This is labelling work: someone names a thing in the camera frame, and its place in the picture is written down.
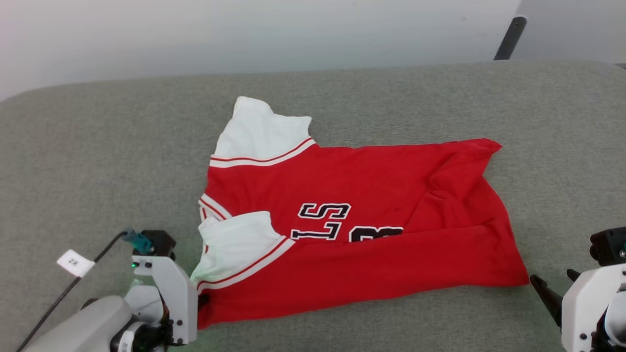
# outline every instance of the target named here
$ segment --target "striped trim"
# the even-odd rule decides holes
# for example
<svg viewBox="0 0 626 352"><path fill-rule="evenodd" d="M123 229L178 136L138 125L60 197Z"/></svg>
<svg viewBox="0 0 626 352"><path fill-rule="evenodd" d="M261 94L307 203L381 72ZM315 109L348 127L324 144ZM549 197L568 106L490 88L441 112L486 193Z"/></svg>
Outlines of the striped trim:
<svg viewBox="0 0 626 352"><path fill-rule="evenodd" d="M213 213L213 215L220 221L233 217L226 210L226 208L222 207L218 202L214 201L211 197L207 196L206 194L203 194L202 197L200 197L200 200L198 201L198 203L200 204L201 207L208 208L208 210L211 213Z"/></svg>
<svg viewBox="0 0 626 352"><path fill-rule="evenodd" d="M202 291L205 289L221 289L221 288L230 286L232 284L235 284L239 281L242 281L252 276L257 271L263 269L265 266L267 266L271 262L278 259L278 257L280 257L282 254L287 252L287 250L291 248L291 246L293 246L295 243L294 240L288 237L284 237L284 236L281 236L281 237L282 238L278 240L278 244L274 246L272 250L270 250L266 255L262 256L259 260L255 261L254 263L246 267L244 270L241 270L234 275L231 275L229 277L226 277L225 279L221 279L218 281L212 281L212 282L200 281L197 286L198 294L202 293Z"/></svg>
<svg viewBox="0 0 626 352"><path fill-rule="evenodd" d="M293 158L294 156L304 152L311 145L316 144L313 138L309 137L302 141L302 143L298 144L292 150L289 150L287 153L279 155L278 157L274 157L271 159L253 159L253 158L230 158L230 159L222 159L218 157L211 157L211 162L209 163L210 167L219 167L219 168L227 168L233 166L240 165L253 165L253 166L271 166L278 163L281 163L287 159Z"/></svg>

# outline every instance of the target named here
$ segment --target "gray fabric surface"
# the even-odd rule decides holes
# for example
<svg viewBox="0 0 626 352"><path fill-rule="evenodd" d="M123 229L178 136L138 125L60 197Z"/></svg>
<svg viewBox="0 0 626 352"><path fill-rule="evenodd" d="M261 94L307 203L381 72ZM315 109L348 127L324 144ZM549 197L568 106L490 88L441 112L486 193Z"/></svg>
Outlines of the gray fabric surface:
<svg viewBox="0 0 626 352"><path fill-rule="evenodd" d="M93 258L120 230L165 229L189 273L197 199L239 95L313 117L322 146L488 137L504 147L487 179L510 212L529 272L556 290L596 267L588 237L626 225L626 71L593 62L506 62L380 70L112 81L30 91L0 103L0 298L14 350L72 277L57 258ZM462 251L463 248L450 248ZM124 295L117 244L44 325L90 297ZM530 286L457 287L279 319L218 324L180 351L560 351Z"/></svg>

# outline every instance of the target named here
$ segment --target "red jersey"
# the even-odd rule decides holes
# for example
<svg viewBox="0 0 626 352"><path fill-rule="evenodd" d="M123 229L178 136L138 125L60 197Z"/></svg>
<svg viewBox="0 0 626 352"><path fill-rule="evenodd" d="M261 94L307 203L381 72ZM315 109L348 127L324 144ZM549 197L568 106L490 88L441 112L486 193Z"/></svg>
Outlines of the red jersey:
<svg viewBox="0 0 626 352"><path fill-rule="evenodd" d="M322 148L309 122L237 100L200 200L206 247L192 279L210 300L199 328L528 282L506 209L483 177L499 144Z"/></svg>

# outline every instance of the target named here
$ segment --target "number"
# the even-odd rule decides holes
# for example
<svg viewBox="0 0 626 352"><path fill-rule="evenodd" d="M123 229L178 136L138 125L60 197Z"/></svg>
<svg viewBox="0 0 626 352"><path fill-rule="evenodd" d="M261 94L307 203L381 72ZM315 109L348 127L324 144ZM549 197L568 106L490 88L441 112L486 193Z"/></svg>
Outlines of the number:
<svg viewBox="0 0 626 352"><path fill-rule="evenodd" d="M402 227L372 227L372 226L355 226L350 230L350 242L359 242L364 239L377 239L381 237L399 235L404 230Z"/></svg>

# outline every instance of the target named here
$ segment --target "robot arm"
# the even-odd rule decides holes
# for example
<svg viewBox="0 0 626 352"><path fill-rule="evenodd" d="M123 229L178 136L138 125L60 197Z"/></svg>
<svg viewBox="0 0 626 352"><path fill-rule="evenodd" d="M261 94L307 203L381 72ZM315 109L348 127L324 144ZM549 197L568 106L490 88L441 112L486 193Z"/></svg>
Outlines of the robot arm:
<svg viewBox="0 0 626 352"><path fill-rule="evenodd" d="M591 236L590 253L601 268L582 274L569 269L574 282L564 297L536 275L530 282L561 328L567 352L626 351L626 227Z"/></svg>
<svg viewBox="0 0 626 352"><path fill-rule="evenodd" d="M156 287L133 286L126 298L108 296L93 301L33 342L27 352L163 351L168 345L195 341L198 296L189 277L174 262L176 242L165 231L130 234L135 236L129 236L136 248L135 274L151 276ZM144 253L139 251L142 247L147 247Z"/></svg>

